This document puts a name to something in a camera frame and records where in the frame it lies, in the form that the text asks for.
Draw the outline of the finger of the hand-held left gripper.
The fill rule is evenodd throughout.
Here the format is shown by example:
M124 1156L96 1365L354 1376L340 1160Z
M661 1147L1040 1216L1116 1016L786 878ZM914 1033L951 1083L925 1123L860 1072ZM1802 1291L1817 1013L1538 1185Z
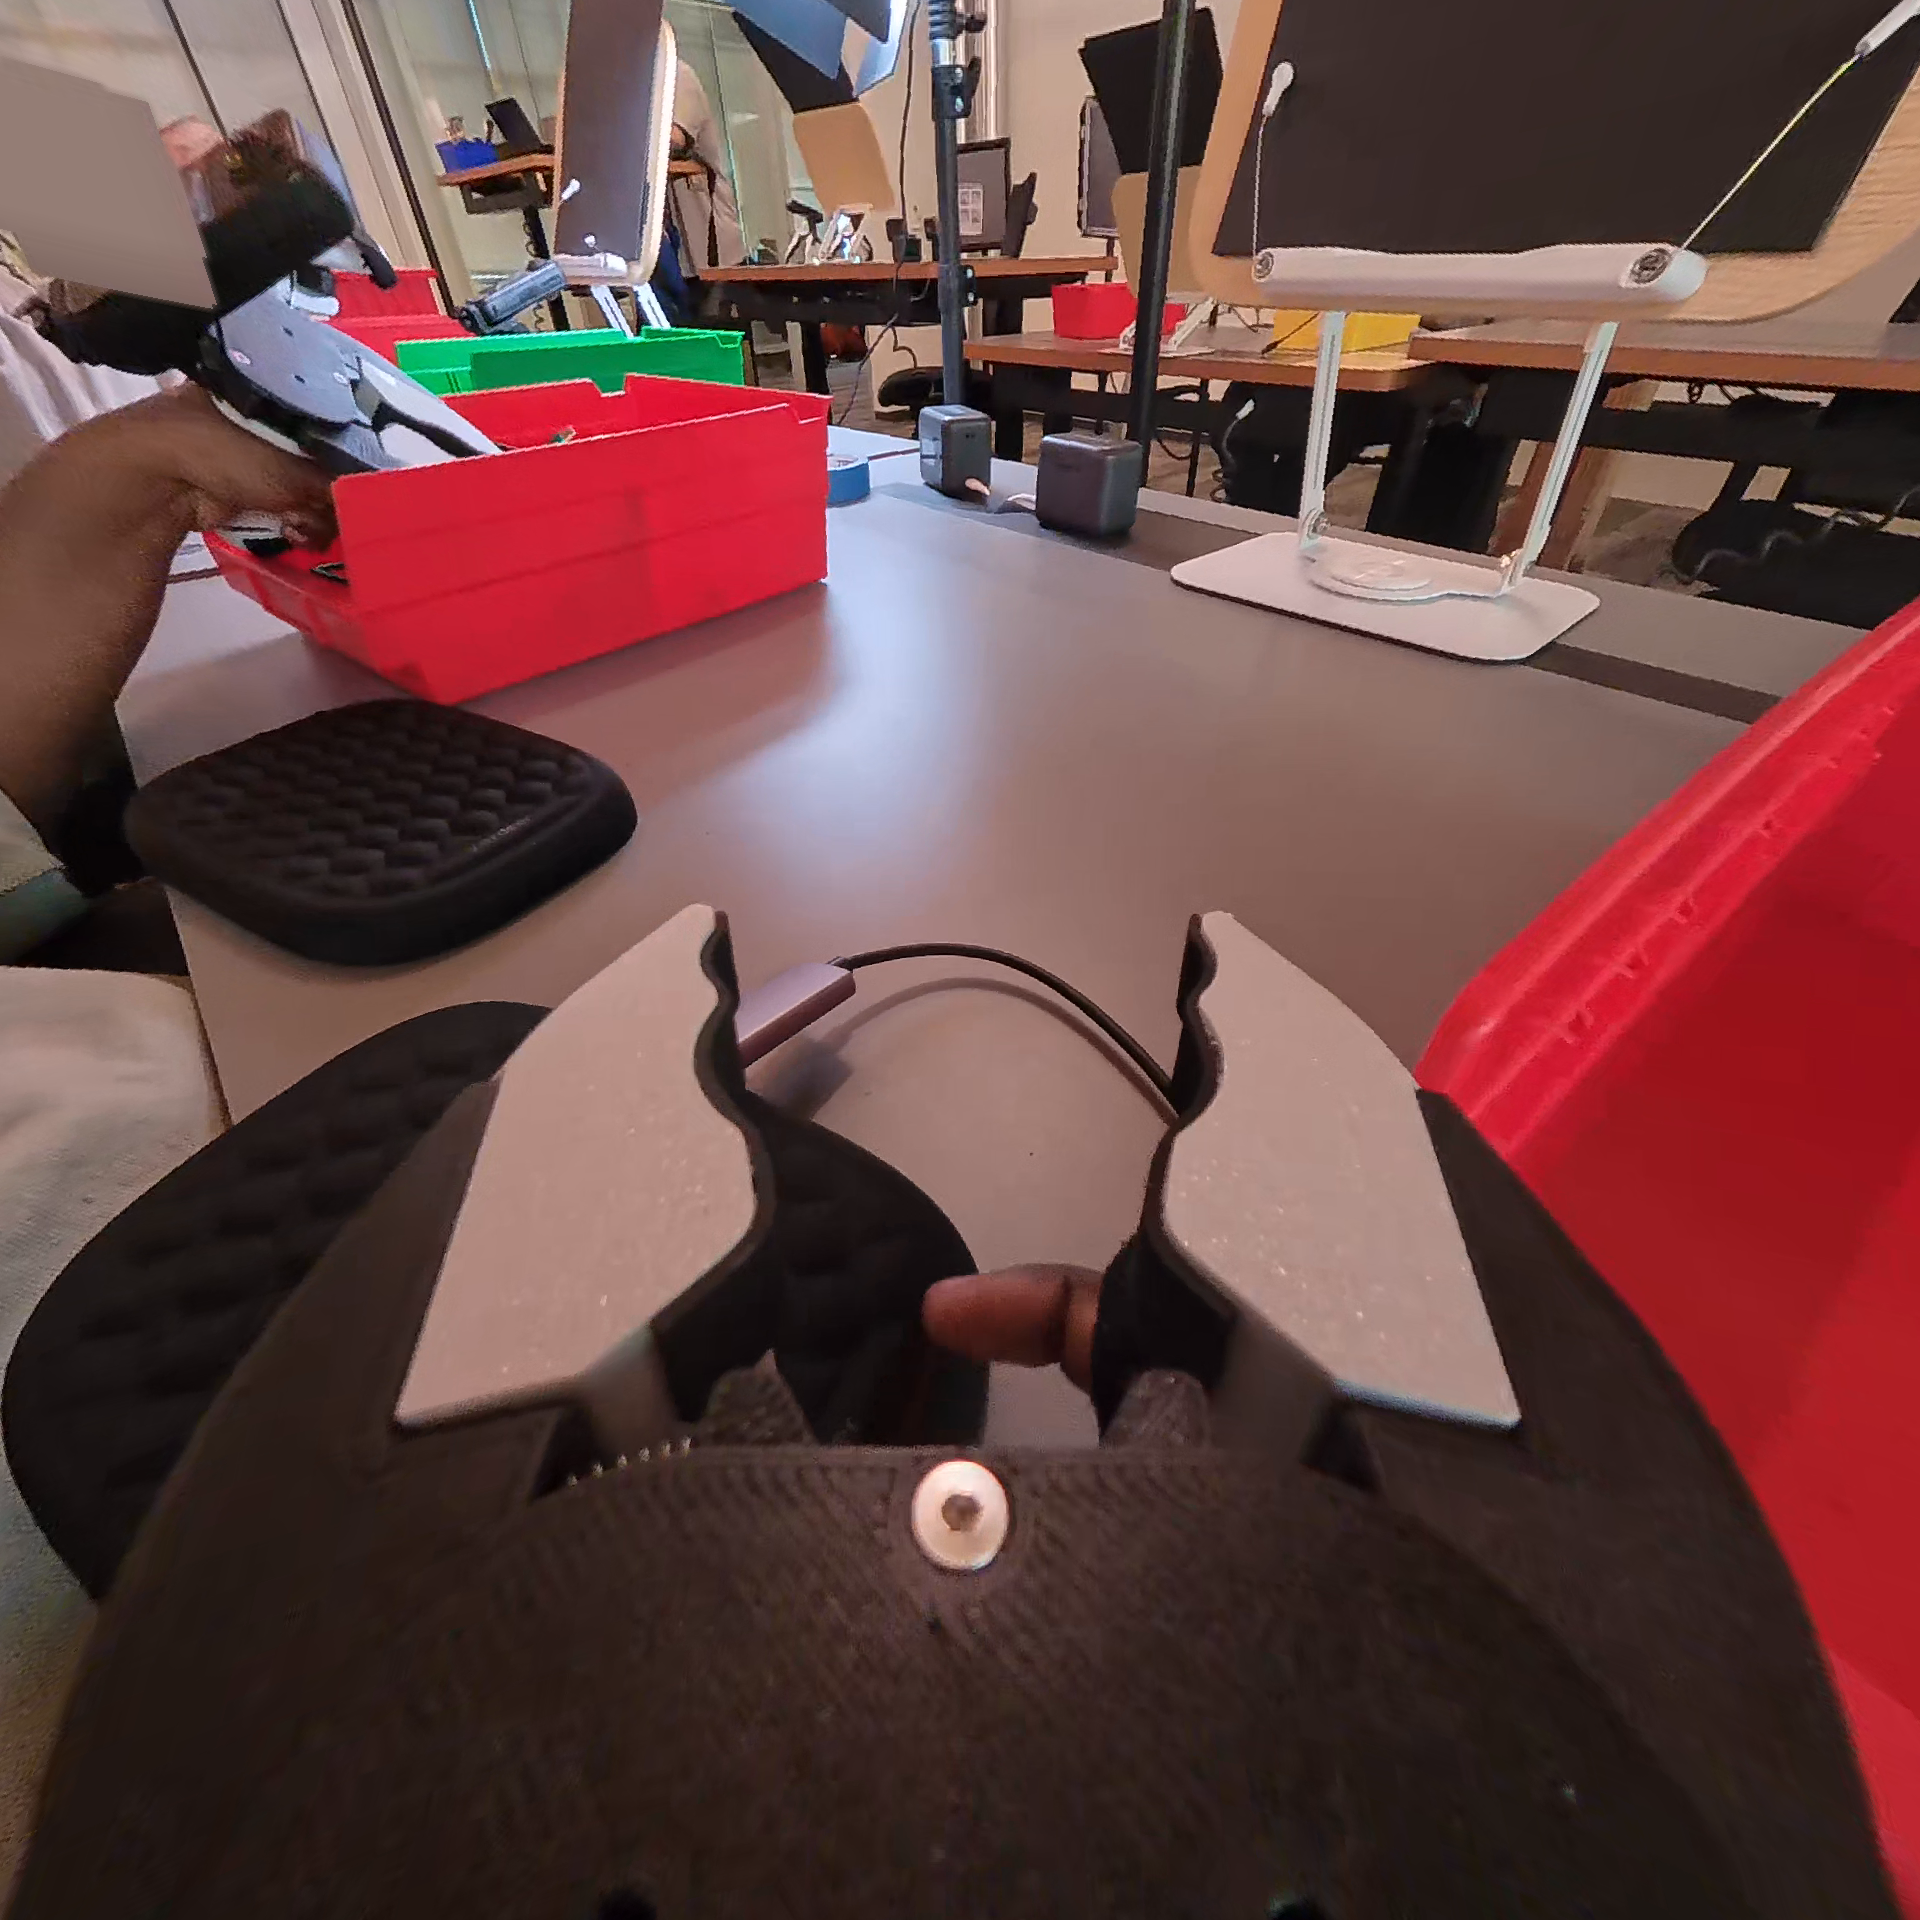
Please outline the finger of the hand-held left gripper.
M212 321L212 398L293 453L378 453L354 381L361 351L331 325L258 295Z
M415 471L501 453L489 433L404 373L359 373L347 392L347 423L322 427L327 471Z

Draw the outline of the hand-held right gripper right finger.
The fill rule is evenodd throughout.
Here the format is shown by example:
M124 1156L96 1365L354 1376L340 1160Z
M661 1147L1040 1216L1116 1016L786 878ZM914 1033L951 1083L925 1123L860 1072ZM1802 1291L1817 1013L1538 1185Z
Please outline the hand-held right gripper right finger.
M1185 1376L1212 1435L1367 1405L1511 1433L1520 1399L1410 1072L1233 915L1191 919L1173 1119L1099 1289L1105 1433Z

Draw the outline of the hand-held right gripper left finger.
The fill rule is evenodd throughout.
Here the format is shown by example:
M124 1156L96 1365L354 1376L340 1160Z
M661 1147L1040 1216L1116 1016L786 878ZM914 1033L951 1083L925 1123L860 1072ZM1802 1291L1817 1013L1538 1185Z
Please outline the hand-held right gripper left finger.
M563 1408L610 1455L690 1433L712 1393L698 1309L770 1220L735 1014L727 916L695 903L514 1048L483 1101L399 1428Z

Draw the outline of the red plastic bin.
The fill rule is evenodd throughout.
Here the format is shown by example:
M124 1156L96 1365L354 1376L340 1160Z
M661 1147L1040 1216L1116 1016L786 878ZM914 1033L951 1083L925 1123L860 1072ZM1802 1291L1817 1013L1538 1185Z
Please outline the red plastic bin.
M337 272L331 296L338 307L327 320L354 342L400 364L402 344L463 341L463 325L442 296L435 272L395 272L395 283L383 288L369 272Z
M467 704L828 574L831 400L631 374L481 390L496 453L335 485L338 537L224 581L337 655Z
M1919 1849L1919 608L1772 707L1418 1065L1617 1284L1767 1513L1904 1915Z

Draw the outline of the black cable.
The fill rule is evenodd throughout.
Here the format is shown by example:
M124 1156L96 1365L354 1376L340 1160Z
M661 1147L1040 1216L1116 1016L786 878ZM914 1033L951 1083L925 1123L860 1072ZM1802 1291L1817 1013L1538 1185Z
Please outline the black cable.
M857 993L857 974L916 961L971 961L1000 968L1040 987L1089 1024L1122 1060L1137 1080L1151 1089L1165 1115L1177 1112L1171 1070L1145 1048L1105 1006L1074 987L1065 976L985 944L916 941L851 950L826 961L788 967L744 991L736 1014L736 1051L744 1065L754 1065L808 1029L824 1022Z

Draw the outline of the person's left forearm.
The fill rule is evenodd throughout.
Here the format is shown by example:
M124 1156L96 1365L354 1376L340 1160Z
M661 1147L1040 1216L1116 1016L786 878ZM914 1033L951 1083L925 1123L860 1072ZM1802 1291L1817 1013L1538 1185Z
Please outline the person's left forearm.
M4 487L2 785L65 864L74 808L98 777L112 708L153 635L169 528L79 440L47 448Z

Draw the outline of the person's left hand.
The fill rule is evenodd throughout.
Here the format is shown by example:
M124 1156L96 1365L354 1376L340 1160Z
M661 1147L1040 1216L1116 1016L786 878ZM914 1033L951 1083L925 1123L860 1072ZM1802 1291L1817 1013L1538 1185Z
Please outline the person's left hand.
M180 385L48 440L8 481L4 595L129 601L169 582L179 547L245 516L298 543L338 534L327 472Z

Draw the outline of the person's right hand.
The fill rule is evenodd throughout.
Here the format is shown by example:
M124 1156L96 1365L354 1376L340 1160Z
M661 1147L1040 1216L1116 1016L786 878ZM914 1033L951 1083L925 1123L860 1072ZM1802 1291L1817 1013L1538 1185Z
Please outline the person's right hand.
M1074 1263L1020 1263L937 1280L921 1326L947 1352L1061 1368L1089 1390L1101 1278Z

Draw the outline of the green plastic bin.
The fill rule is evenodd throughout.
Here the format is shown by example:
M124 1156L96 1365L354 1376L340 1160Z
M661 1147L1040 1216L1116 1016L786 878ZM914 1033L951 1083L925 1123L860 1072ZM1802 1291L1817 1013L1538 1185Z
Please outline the green plastic bin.
M647 326L523 332L407 341L394 349L400 373L442 398L591 381L621 392L631 377L677 377L746 385L748 344L736 329Z

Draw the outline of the black panel on stand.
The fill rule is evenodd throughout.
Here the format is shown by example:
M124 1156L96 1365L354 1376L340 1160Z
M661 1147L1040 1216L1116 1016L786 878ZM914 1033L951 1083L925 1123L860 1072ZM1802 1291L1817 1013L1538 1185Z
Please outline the black panel on stand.
M570 5L552 245L576 285L657 272L677 76L663 1Z

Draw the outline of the black quilted seat cushion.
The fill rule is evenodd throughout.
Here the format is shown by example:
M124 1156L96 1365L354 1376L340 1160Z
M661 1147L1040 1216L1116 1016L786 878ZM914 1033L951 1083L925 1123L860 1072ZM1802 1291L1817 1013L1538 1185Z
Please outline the black quilted seat cushion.
M394 1024L235 1123L100 1228L42 1294L4 1374L33 1523L103 1599L233 1368L453 1099L545 1019L468 1001ZM991 1368L936 1348L921 1305L975 1268L947 1211L871 1150L751 1097L773 1156L776 1355L837 1446L975 1444Z

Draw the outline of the black padded wrist rest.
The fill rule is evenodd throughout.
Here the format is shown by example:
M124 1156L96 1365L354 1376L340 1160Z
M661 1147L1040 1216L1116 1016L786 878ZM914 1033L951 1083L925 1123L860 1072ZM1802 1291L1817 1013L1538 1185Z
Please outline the black padded wrist rest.
M479 710L313 710L140 785L148 876L250 936L338 968L487 939L599 871L639 829L602 758Z

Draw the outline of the wooden-edged desk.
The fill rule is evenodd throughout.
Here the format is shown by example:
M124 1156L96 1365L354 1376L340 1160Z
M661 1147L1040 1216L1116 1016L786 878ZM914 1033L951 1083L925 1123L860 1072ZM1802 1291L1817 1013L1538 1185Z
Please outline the wooden-edged desk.
M1107 279L1116 257L1105 255L968 255L975 303L988 339L1025 329L1027 300L1049 300L1051 288L1085 279ZM871 342L885 326L937 326L939 267L921 263L817 263L740 265L712 269L706 295L738 320L801 329L801 381L808 392L828 396L828 349L824 329L861 326Z
M994 457L1020 463L1027 427L1122 430L1135 417L1135 358L1117 342L1020 332L971 342L970 373L994 424ZM1306 326L1285 342L1244 326L1205 326L1159 358L1154 444L1181 459L1186 487L1213 465L1217 493L1257 511L1293 513L1306 478L1317 348ZM1444 380L1405 348L1356 349L1338 371L1328 476L1384 459L1386 509L1397 511L1408 476L1456 408Z
M1579 348L1569 321L1418 333L1381 528L1498 552L1529 513L1509 472L1554 439ZM1919 590L1916 321L1624 329L1559 508L1576 543L1547 566L1644 560L1727 606L1882 624Z

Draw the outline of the studio light panel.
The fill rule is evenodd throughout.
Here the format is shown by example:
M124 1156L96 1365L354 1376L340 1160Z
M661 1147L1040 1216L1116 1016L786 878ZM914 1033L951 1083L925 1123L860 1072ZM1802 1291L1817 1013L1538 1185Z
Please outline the studio light panel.
M916 1L735 1L740 37L793 111L851 105L888 83Z

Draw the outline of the black light stand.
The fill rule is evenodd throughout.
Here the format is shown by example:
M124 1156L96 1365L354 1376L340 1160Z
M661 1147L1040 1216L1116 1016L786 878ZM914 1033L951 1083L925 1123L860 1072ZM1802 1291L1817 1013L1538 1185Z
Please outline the black light stand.
M925 22L944 405L965 408L971 269L963 257L957 144L977 102L979 60L970 41L983 19L957 1L925 1Z

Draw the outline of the small monitor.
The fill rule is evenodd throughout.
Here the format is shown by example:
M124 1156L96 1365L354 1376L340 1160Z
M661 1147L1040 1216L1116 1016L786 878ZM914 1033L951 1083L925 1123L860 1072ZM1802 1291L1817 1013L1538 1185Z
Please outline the small monitor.
M957 144L956 195L963 254L1021 255L1036 219L1039 173L1018 175L1010 136Z

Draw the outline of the black metal pole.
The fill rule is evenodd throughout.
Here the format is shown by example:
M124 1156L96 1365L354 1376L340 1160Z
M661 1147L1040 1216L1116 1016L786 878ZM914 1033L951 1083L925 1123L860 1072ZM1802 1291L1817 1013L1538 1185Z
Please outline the black metal pole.
M1137 342L1131 348L1128 415L1128 439L1140 448L1140 465L1145 465L1147 448L1154 440L1163 301L1185 153L1191 32L1193 1L1165 1L1159 19L1154 96L1147 123L1143 249L1137 277Z

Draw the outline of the black panel with wooden frame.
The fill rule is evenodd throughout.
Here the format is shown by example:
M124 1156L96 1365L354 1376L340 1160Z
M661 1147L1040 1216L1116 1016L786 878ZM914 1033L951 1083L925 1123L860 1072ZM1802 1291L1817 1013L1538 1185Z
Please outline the black panel with wooden frame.
M1224 303L1747 326L1916 275L1916 5L1240 5Z

